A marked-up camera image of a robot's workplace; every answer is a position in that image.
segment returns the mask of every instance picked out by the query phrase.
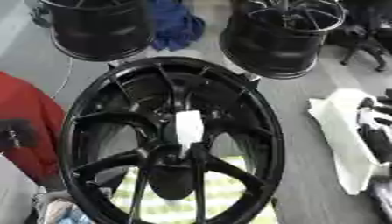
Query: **blue cloth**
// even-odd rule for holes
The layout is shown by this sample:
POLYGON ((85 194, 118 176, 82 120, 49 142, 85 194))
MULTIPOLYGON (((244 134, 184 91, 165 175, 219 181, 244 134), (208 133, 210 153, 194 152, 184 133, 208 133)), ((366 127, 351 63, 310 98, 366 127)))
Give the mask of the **blue cloth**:
POLYGON ((155 26, 156 50, 176 51, 188 47, 204 32, 205 22, 176 0, 149 0, 155 26))
POLYGON ((93 222, 78 207, 73 206, 57 224, 93 224, 93 222))

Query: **gray floor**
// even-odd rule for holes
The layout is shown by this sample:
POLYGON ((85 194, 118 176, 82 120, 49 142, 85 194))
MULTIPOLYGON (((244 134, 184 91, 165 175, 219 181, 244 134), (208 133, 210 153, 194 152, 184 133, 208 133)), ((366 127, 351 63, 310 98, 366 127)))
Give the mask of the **gray floor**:
MULTIPOLYGON (((159 55, 196 57, 238 70, 224 60, 218 47, 219 33, 227 22, 228 4, 200 0, 188 3, 206 20, 206 34, 187 50, 159 55)), ((51 95, 66 75, 67 57, 54 49, 48 31, 27 22, 26 9, 20 5, 15 0, 0 3, 0 70, 26 79, 51 95)), ((385 73, 375 73, 374 61, 364 54, 357 54, 350 66, 344 67, 338 63, 343 53, 339 48, 325 47, 318 65, 305 77, 262 79, 258 87, 276 110, 285 134, 286 169, 276 194, 283 223, 381 223, 365 196, 344 194, 335 175, 331 150, 317 124, 305 113, 308 98, 326 97, 336 88, 362 88, 379 95, 384 88, 392 87, 392 67, 385 73)), ((155 55, 148 50, 135 58, 155 55)), ((71 80, 59 94, 58 103, 67 109, 105 69, 102 63, 75 61, 71 80)))

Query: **chair leg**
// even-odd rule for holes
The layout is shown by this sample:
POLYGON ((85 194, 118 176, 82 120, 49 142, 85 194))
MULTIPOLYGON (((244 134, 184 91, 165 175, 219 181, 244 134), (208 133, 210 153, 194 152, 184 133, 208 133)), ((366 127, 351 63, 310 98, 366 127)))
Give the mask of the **chair leg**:
POLYGON ((365 51, 366 53, 372 55, 374 57, 374 59, 377 61, 377 63, 379 64, 379 66, 374 69, 375 71, 377 71, 379 73, 385 71, 385 67, 387 65, 387 62, 382 57, 382 51, 380 51, 379 49, 374 49, 372 47, 363 47, 362 50, 365 51))
POLYGON ((346 66, 349 60, 353 57, 353 55, 358 50, 359 45, 356 44, 348 49, 348 53, 346 54, 345 58, 340 62, 342 66, 346 66))

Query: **red cloth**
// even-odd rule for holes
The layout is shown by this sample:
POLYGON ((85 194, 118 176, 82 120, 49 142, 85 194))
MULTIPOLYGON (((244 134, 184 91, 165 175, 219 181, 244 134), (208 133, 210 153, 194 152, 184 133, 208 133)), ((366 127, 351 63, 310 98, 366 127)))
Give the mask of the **red cloth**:
POLYGON ((57 137, 63 109, 32 84, 0 72, 0 119, 25 119, 36 132, 37 146, 14 148, 4 155, 39 182, 58 171, 57 137))

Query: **white plastic bag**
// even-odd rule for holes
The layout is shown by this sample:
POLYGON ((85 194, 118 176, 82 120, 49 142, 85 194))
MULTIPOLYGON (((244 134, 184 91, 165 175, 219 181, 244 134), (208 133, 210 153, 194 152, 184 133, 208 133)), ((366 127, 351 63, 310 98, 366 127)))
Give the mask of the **white plastic bag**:
POLYGON ((324 100, 309 100, 308 112, 332 148, 339 183, 351 195, 366 190, 370 178, 389 167, 389 163, 379 163, 357 132, 357 108, 367 97, 376 101, 359 89, 341 88, 324 100))

